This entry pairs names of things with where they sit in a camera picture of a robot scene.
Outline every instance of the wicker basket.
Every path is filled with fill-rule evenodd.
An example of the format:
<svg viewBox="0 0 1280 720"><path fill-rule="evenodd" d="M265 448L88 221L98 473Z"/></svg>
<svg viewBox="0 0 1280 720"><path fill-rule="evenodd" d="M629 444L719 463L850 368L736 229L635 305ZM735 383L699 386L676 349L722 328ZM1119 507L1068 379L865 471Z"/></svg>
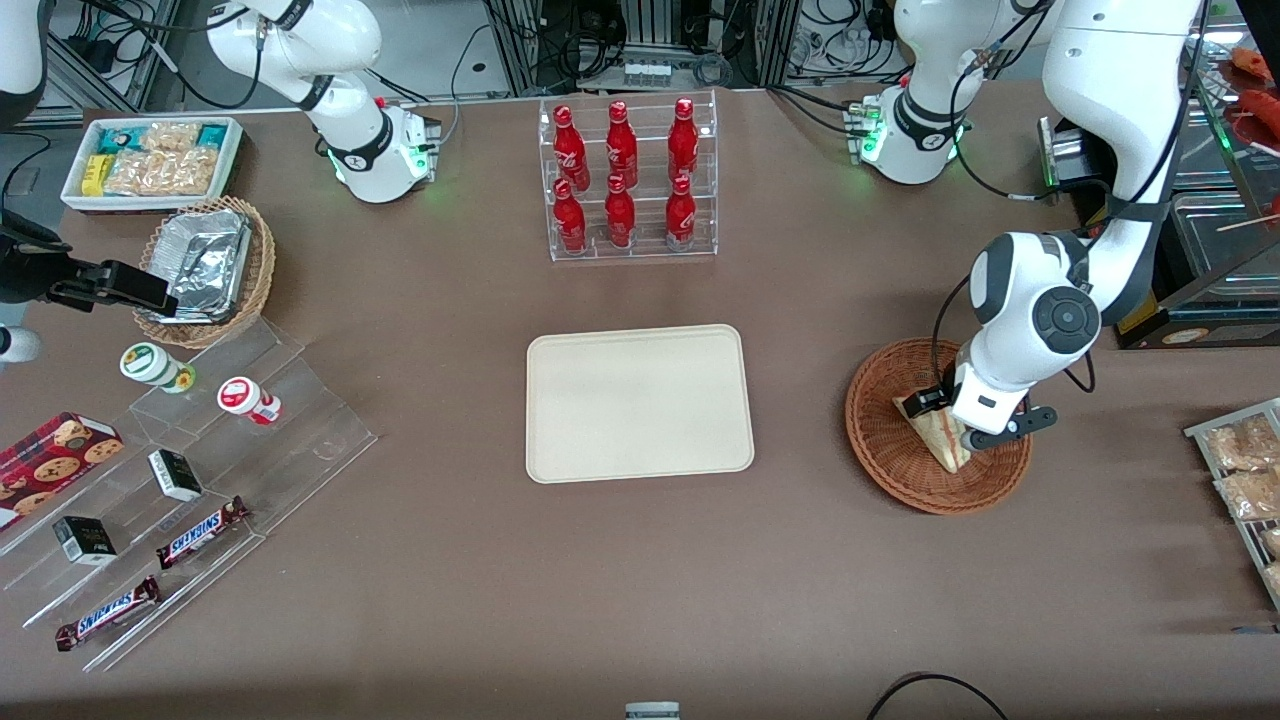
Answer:
<svg viewBox="0 0 1280 720"><path fill-rule="evenodd" d="M238 197L219 197L198 202L179 210L178 214L212 213L215 210L236 210L253 222L253 236L248 245L248 258L244 260L244 279L241 282L239 309L230 320L220 325L161 325L145 319L141 311L134 310L133 319L137 320L138 327L156 342L202 350L220 337L244 327L266 305L266 296L271 292L271 273L275 270L275 240L271 238L271 228L266 227L262 215L252 205ZM147 242L146 250L142 251L141 266L143 270L151 264L151 254L155 252L159 237L160 228L157 227L151 233L151 241Z"/></svg>
<svg viewBox="0 0 1280 720"><path fill-rule="evenodd" d="M954 342L938 342L938 363L955 357ZM911 338L872 354L845 398L845 429L858 460L886 492L937 515L986 510L1018 487L1030 464L1032 438L974 452L947 473L893 405L895 397L936 384L929 338Z"/></svg>

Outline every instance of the small black box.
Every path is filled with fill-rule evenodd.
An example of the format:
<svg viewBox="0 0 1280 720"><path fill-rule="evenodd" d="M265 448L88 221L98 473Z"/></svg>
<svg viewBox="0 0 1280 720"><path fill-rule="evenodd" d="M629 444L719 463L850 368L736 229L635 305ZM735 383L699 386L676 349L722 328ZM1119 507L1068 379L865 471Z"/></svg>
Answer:
<svg viewBox="0 0 1280 720"><path fill-rule="evenodd" d="M115 547L101 520L64 515L54 523L54 534L72 562L106 565L115 557Z"/></svg>
<svg viewBox="0 0 1280 720"><path fill-rule="evenodd" d="M151 474L160 483L160 492L174 500L193 502L200 500L201 487L187 459L172 450L160 448L147 456Z"/></svg>

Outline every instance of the red bottle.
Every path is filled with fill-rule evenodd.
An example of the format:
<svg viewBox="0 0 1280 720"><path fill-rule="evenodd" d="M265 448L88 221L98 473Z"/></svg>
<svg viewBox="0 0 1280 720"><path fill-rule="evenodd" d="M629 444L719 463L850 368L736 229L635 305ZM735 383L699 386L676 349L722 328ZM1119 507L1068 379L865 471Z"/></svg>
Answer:
<svg viewBox="0 0 1280 720"><path fill-rule="evenodd" d="M672 182L681 174L694 177L698 169L698 127L694 126L694 101L687 97L676 100L676 122L667 136L667 174Z"/></svg>
<svg viewBox="0 0 1280 720"><path fill-rule="evenodd" d="M627 120L627 104L621 100L609 102L609 135L604 146L609 150L609 172L622 173L627 187L635 187L640 182L640 152L636 131Z"/></svg>
<svg viewBox="0 0 1280 720"><path fill-rule="evenodd" d="M573 113L567 105L559 105L552 115L556 118L556 164L561 177L568 178L575 191L586 192L591 187L591 173L586 169L586 143L573 127Z"/></svg>
<svg viewBox="0 0 1280 720"><path fill-rule="evenodd" d="M573 197L573 188L567 179L556 178L552 187L556 191L552 214L556 215L556 229L564 245L564 252L581 255L586 252L586 215L582 214L582 206Z"/></svg>
<svg viewBox="0 0 1280 720"><path fill-rule="evenodd" d="M698 205L689 196L689 176L680 176L671 183L667 199L667 247L676 252L689 250L694 242L694 213Z"/></svg>
<svg viewBox="0 0 1280 720"><path fill-rule="evenodd" d="M614 247L631 247L636 229L636 204L627 192L627 183L621 173L609 176L609 196L604 200L604 214L609 218L609 242Z"/></svg>

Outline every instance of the brown table surface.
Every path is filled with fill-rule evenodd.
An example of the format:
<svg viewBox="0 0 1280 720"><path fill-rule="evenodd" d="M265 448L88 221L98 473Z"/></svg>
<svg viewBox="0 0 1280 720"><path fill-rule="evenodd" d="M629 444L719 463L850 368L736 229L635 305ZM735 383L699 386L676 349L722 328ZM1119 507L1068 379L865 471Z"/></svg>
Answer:
<svg viewBox="0 0 1280 720"><path fill-rule="evenodd" d="M1229 633L1274 615L1180 432L1277 395L1276 351L1100 343L1096 395L1037 391L1062 420L1007 501L904 507L845 438L854 370L927 334L995 234L1073 214L959 167L896 186L764 92L717 97L719 256L590 269L547 256L532 101L466 106L439 182L385 206L334 181L303 115L243 115L233 190L279 247L266 315L381 441L109 673L82 674L0 597L0 716L603 719L669 698L690 720L847 719L937 670L1012 717L1276 717L1280 638ZM1032 187L1047 111L1037 85L988 85L972 161ZM69 211L61 233L136 260L155 223ZM115 370L141 337L128 311L28 318L46 350L0 374L0 438L140 395ZM530 341L700 323L742 334L750 469L526 477ZM945 334L974 328L960 307ZM918 687L882 717L984 712Z"/></svg>

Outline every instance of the clear acrylic shelf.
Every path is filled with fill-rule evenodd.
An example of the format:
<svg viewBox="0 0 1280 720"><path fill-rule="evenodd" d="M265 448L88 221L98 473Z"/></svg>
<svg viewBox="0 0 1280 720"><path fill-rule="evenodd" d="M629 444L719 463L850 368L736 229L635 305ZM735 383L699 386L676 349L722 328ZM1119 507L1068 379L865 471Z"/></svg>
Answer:
<svg viewBox="0 0 1280 720"><path fill-rule="evenodd" d="M694 124L698 126L698 169L694 172L690 193L698 204L694 217L694 238L689 250L676 252L667 247L667 199L671 196L671 178L667 174L667 133L675 119L676 100L694 101ZM608 155L604 140L609 132L607 101L599 97L557 97L543 100L539 106L538 149L541 159L543 205L547 208L547 238L552 260L678 260L689 256L716 255L719 250L719 224L717 214L718 183L718 124L716 95L709 91L682 94L627 95L627 115L636 132L640 152L640 182L631 188L636 205L636 234L630 249L616 247L608 238L604 200L608 196ZM591 173L591 186L577 195L586 214L586 252L570 255L559 241L556 215L552 208L556 197L552 183L559 177L556 164L556 123L552 110L568 105L573 110L573 124L586 142L586 167Z"/></svg>
<svg viewBox="0 0 1280 720"><path fill-rule="evenodd" d="M59 626L155 575L160 603L137 610L65 653L86 671L111 667L376 441L320 382L301 350L265 320L223 338L192 359L196 387L179 396L150 391L136 401L114 423L128 443L125 452L77 483L56 507L42 507L38 519L24 523L28 527L0 557L0 587L4 601L20 609L23 626L47 634L50 652L56 652ZM248 375L280 397L280 419L262 427L223 413L214 393L232 375ZM205 488L200 500L183 503L160 492L147 462L157 447L191 461ZM252 515L174 568L160 569L157 548L237 495ZM101 519L118 556L102 566L69 562L50 527L61 515Z"/></svg>

